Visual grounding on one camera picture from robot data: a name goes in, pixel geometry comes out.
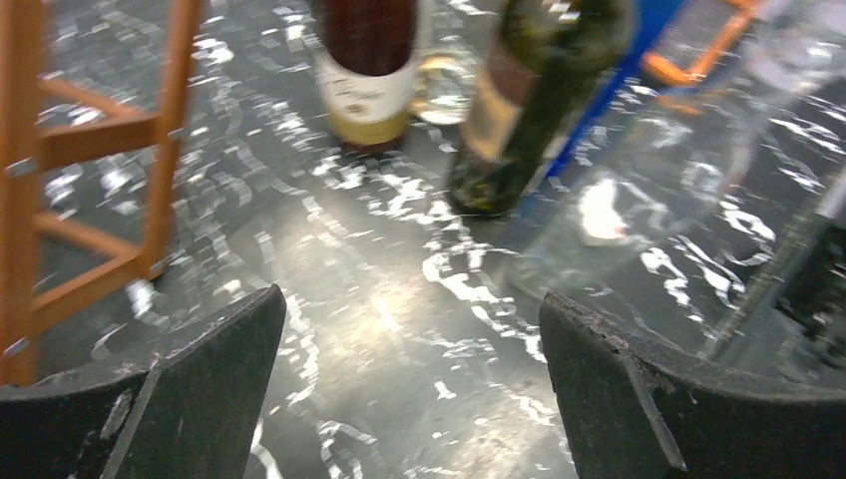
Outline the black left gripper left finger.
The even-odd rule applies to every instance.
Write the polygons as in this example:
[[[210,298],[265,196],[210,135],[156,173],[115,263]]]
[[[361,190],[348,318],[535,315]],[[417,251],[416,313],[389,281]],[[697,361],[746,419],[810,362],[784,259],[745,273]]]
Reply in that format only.
[[[5,478],[239,478],[286,315],[256,291],[156,340],[1,390]]]

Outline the gold-capped red wine bottle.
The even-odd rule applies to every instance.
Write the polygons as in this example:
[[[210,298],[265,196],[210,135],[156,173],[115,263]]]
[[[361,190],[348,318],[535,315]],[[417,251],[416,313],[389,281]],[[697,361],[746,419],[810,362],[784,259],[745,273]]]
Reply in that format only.
[[[331,133],[357,153],[396,148],[418,69],[418,2],[323,0],[311,7],[320,43],[315,76]]]

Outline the blue labelled plastic bottle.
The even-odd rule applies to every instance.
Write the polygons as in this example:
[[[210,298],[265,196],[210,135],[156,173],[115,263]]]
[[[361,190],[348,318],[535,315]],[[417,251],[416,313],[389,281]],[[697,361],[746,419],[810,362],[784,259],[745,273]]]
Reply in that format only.
[[[673,16],[683,5],[683,0],[640,0],[635,1],[637,21],[631,46],[599,90],[589,107],[575,124],[567,142],[557,150],[558,156],[551,161],[547,177],[557,176],[572,160],[579,141],[585,137],[590,127],[601,117],[615,97],[617,89],[628,77],[639,72],[640,58],[658,39],[662,30],[670,23]]]

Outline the clear glass corked bottle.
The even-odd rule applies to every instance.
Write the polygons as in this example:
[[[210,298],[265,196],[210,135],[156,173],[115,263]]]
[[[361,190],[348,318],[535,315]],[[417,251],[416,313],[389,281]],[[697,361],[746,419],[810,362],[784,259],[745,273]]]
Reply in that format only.
[[[470,108],[478,55],[460,35],[461,27],[446,1],[418,3],[418,69],[409,111],[423,122],[460,124]]]

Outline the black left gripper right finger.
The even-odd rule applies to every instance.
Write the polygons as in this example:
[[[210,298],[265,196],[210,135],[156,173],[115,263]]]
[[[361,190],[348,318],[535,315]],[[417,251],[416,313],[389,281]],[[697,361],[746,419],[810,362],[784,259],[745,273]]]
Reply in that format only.
[[[728,368],[551,292],[542,348],[582,478],[841,478],[845,393]]]

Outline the silver-capped dark wine bottle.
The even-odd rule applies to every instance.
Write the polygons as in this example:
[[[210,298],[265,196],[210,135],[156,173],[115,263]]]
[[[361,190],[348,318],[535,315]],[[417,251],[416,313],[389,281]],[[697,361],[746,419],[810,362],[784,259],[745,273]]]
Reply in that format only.
[[[548,169],[547,146],[570,134],[637,29],[633,1],[507,2],[446,176],[453,210],[498,217],[513,208]]]

